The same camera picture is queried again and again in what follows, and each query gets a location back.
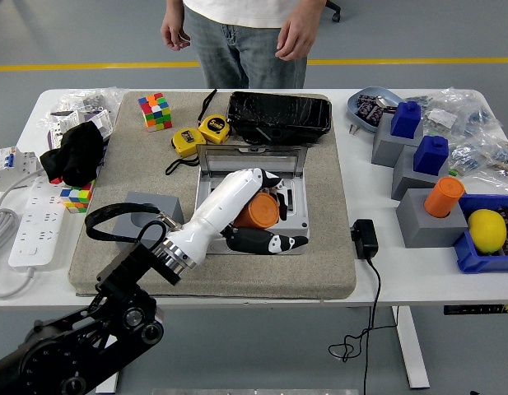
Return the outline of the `person's left hand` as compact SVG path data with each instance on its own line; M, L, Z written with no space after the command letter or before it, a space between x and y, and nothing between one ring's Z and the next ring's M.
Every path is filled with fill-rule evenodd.
M275 57L283 61L306 58L315 43L317 32L317 22L288 18L277 37Z

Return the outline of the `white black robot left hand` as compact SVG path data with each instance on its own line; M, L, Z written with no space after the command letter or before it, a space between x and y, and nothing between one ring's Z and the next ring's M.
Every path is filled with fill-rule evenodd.
M287 187L260 168L228 174L195 210L189 222L171 231L156 255L175 273L201 264L209 244L224 238L238 253L275 255L309 242L305 235L277 235L269 229L287 219Z

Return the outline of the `person's right hand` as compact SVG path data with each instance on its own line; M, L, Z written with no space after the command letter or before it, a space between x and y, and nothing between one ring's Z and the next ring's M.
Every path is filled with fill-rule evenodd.
M161 36L165 46L173 51L186 49L191 38L184 31L184 16L166 13L161 26Z

